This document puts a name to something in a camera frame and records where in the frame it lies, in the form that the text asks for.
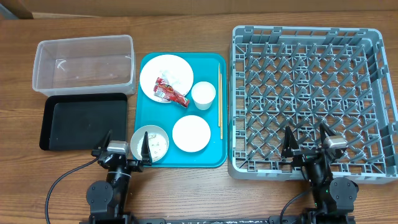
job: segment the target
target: wooden surface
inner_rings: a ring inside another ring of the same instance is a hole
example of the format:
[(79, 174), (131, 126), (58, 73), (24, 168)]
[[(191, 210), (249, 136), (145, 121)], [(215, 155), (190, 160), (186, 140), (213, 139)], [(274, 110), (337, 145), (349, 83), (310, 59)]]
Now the wooden surface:
[[(114, 17), (0, 21), (0, 223), (45, 223), (44, 202), (53, 181), (92, 159), (88, 151), (48, 152), (39, 148), (46, 96), (32, 90), (32, 67), (42, 40), (129, 34), (134, 39), (137, 73), (150, 52), (229, 54), (236, 25), (372, 27), (383, 34), (392, 83), (398, 89), (398, 12), (323, 12), (203, 17)], [(129, 98), (129, 137), (136, 95)], [(86, 190), (104, 180), (106, 170), (92, 165), (62, 180), (50, 200), (52, 223), (86, 220)], [(146, 169), (133, 174), (127, 209), (138, 217), (254, 218), (277, 215), (306, 183), (235, 180), (226, 163), (217, 169)], [(398, 182), (360, 185), (357, 223), (397, 223)], [(298, 214), (312, 199), (294, 203)]]

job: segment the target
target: paper cup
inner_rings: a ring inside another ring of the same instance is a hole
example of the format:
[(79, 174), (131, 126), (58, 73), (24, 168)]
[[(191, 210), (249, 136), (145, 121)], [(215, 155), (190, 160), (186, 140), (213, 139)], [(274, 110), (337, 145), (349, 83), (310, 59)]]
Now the paper cup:
[(216, 97), (216, 88), (209, 82), (198, 82), (192, 87), (192, 99), (199, 110), (207, 110)]

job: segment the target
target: red snack wrapper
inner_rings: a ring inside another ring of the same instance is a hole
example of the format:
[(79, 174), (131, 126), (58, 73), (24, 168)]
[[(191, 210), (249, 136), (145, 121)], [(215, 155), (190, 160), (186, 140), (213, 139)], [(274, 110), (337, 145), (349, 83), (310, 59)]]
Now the red snack wrapper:
[(169, 83), (163, 78), (157, 78), (154, 92), (155, 96), (177, 102), (185, 108), (188, 107), (188, 104), (190, 102), (190, 100), (186, 99), (179, 92), (175, 91), (173, 87), (170, 86)]

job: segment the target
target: blue tray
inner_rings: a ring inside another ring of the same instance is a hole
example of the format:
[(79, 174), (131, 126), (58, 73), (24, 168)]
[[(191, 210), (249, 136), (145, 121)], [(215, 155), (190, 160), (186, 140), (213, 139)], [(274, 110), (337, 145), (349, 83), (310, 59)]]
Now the blue tray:
[[(186, 97), (191, 101), (188, 108), (171, 103), (158, 103), (149, 99), (138, 87), (136, 123), (134, 130), (153, 124), (164, 129), (169, 136), (169, 150), (153, 167), (219, 167), (226, 160), (227, 155), (227, 103), (226, 103), (226, 64), (219, 54), (213, 53), (151, 53), (146, 55), (141, 62), (141, 69), (152, 58), (172, 54), (184, 58), (192, 67), (193, 84), (206, 81), (214, 85), (217, 90), (216, 98), (206, 111), (199, 110), (189, 92)], [(223, 140), (220, 139), (218, 127), (218, 64), (223, 76)], [(203, 118), (210, 126), (211, 137), (208, 145), (198, 152), (184, 152), (173, 141), (172, 130), (174, 124), (183, 116), (197, 115)]]

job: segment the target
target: wooden stick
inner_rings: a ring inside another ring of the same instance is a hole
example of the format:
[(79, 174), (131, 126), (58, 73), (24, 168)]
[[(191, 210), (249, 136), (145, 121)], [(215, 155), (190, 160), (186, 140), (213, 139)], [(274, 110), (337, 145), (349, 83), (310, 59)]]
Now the wooden stick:
[(221, 140), (223, 140), (223, 76), (221, 75), (220, 72), (220, 133), (221, 133)]
[(218, 126), (221, 123), (220, 81), (220, 64), (218, 64)]

